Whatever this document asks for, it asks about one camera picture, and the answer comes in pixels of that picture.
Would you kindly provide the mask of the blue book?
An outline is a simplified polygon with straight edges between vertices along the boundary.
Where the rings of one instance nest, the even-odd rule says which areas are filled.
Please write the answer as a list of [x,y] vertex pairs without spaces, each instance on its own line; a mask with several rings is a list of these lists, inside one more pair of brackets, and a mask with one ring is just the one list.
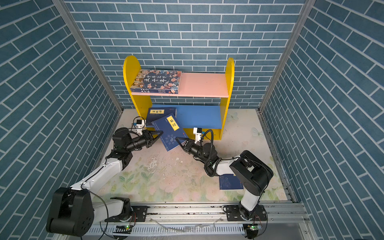
[[243,190],[243,184],[241,181],[235,176],[231,174],[225,174],[219,176],[219,186],[220,190]]
[[177,109],[170,107],[159,107],[159,108],[149,108],[146,118],[146,126],[149,128],[153,128],[153,121],[163,118],[169,114],[173,114],[175,117],[177,116]]
[[163,131],[163,134],[161,135],[161,141],[167,152],[179,146],[177,138],[181,143],[186,141],[184,138],[188,138],[186,132],[173,113],[153,121],[152,124],[155,130]]

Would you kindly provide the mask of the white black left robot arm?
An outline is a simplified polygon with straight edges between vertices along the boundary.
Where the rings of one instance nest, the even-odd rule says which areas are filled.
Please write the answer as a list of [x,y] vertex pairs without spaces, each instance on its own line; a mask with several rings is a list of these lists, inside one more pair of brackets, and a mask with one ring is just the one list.
[[130,163],[133,152],[151,147],[163,131],[143,130],[140,134],[119,128],[113,135],[114,147],[105,163],[71,185],[56,190],[52,197],[46,230],[49,233],[82,237],[96,223],[135,223],[137,214],[129,198],[101,199],[98,191]]

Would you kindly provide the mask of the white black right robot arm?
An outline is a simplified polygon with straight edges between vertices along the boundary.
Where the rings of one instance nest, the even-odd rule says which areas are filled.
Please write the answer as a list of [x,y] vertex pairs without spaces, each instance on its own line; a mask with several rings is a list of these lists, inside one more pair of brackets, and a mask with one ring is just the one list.
[[209,177],[235,175],[245,189],[239,203],[241,217],[244,220],[250,220],[256,215],[260,198],[274,176],[270,167],[248,150],[237,157],[223,159],[218,156],[213,141],[204,145],[197,144],[189,138],[177,137],[176,141],[184,152],[204,164],[204,170]]

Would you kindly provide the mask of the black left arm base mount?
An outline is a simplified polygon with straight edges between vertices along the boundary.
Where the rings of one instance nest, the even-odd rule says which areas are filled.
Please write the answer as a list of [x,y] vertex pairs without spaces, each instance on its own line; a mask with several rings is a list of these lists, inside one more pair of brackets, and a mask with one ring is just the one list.
[[105,223],[143,223],[146,221],[148,206],[131,206],[128,214],[119,214],[104,220]]

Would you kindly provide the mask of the colourful cartoon cover book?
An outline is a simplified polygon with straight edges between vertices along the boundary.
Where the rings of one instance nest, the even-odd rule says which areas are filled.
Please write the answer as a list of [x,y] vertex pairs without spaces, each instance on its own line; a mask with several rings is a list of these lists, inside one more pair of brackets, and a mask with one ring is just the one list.
[[181,71],[140,70],[130,89],[133,93],[178,94]]

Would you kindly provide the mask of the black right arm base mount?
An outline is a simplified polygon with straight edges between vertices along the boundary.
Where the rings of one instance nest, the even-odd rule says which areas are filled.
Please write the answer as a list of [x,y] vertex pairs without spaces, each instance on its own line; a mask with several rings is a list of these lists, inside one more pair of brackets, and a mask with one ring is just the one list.
[[263,222],[268,220],[268,213],[263,205],[256,205],[251,212],[240,205],[224,205],[223,211],[229,222]]

